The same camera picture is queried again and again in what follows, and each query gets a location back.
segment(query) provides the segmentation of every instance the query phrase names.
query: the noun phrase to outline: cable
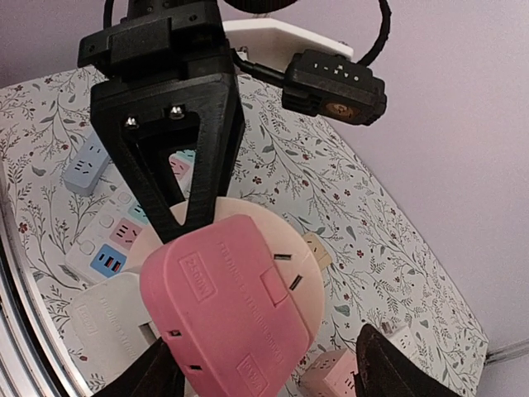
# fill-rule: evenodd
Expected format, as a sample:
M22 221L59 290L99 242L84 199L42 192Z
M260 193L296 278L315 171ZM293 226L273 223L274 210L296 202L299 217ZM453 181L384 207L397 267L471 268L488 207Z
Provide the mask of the cable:
M382 52L382 49L386 45L386 41L389 38L389 28L391 25L391 10L387 0L379 0L380 11L382 12L382 23L380 24L379 37L374 42L373 47L367 54L365 54L361 60L357 62L358 65L369 66Z
M112 9L114 0L105 0L105 8L102 14L102 28L107 29L112 26Z
M247 73L258 80L264 81L265 83L275 85L276 87L283 87L283 73L271 69L268 66L254 64L248 60L243 60L234 49L231 49L231 58L233 59L233 63L241 70L241 72Z

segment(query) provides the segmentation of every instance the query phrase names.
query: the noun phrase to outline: vine pattern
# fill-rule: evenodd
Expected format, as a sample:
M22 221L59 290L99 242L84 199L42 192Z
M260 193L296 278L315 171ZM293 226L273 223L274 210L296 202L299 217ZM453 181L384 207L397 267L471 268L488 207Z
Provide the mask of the vine pattern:
M90 131L88 96L102 81L76 69L0 90L0 157L27 263L48 313L92 391L106 381L69 322L69 303L88 288L64 255L122 179L114 165L89 198L70 193L62 170ZM324 270L326 316L314 345L281 396L329 349L355 350L364 323L409 326L418 364L460 395L474 396L488 340L417 230L361 159L320 117L280 107L280 92L240 79L246 131L230 196L315 232L331 253Z

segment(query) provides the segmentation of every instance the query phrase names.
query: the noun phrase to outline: button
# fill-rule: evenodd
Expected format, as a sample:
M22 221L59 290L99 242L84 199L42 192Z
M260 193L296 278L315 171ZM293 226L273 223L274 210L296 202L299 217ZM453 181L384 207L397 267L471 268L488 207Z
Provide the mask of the button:
M108 229L110 226L112 226L113 223L114 223L114 218L111 217L110 215L103 215L99 219L99 224L101 226L105 227L106 229Z
M124 204L128 204L132 200L132 196L129 195L127 192L121 192L117 196L117 199Z
M85 241L81 244L80 249L84 255L90 255L96 249L96 246L92 242Z

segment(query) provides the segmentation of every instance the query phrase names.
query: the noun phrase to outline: gray wall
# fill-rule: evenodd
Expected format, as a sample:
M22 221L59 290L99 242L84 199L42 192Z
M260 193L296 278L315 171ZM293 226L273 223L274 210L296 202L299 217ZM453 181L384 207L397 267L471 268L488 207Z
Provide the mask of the gray wall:
M529 2L389 2L391 40L373 66L389 110L371 128L339 131L429 242L493 347L525 339ZM20 3L0 2L0 86L73 68L79 38L101 26L103 0L30 0L24 12ZM117 14L125 6L117 0ZM275 17L347 41L358 56L380 20L377 0L301 0ZM526 395L527 363L488 370L482 396Z

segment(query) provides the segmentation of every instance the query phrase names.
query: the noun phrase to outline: silver screw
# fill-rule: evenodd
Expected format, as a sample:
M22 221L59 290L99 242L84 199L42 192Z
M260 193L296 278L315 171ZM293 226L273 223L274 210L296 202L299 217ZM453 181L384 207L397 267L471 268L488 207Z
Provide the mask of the silver screw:
M169 118L172 120L180 120L185 116L181 106L173 106L169 111Z
M138 128L138 127L139 127L138 121L134 117L127 118L127 120L125 122L125 128L133 130L133 129Z

